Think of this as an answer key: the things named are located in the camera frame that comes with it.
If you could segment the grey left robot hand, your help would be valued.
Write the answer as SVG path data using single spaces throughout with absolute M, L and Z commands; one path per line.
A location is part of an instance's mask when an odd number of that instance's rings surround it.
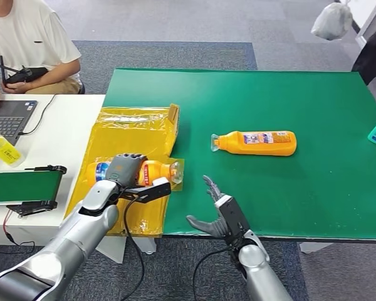
M 122 187 L 138 187 L 138 174 L 147 157 L 142 154 L 118 154 L 109 164 L 106 180 L 114 181 Z

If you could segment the person's left hand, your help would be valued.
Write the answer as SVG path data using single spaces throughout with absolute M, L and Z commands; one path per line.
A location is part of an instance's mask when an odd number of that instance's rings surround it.
M 1 84 L 2 89 L 5 93 L 8 94 L 24 94 L 27 93 L 27 91 L 30 89 L 30 84 L 27 83 L 27 82 L 18 82 L 18 83 L 2 83 Z

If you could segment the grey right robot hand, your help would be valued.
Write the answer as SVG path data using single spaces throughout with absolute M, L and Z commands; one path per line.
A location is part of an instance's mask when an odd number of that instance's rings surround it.
M 204 175 L 203 179 L 208 187 L 207 193 L 210 195 L 214 203 L 225 195 L 210 177 Z M 220 214 L 217 219 L 212 222 L 199 221 L 192 215 L 187 215 L 186 218 L 191 227 L 204 233 L 207 233 L 215 238 L 224 238 L 229 232 L 227 223 Z

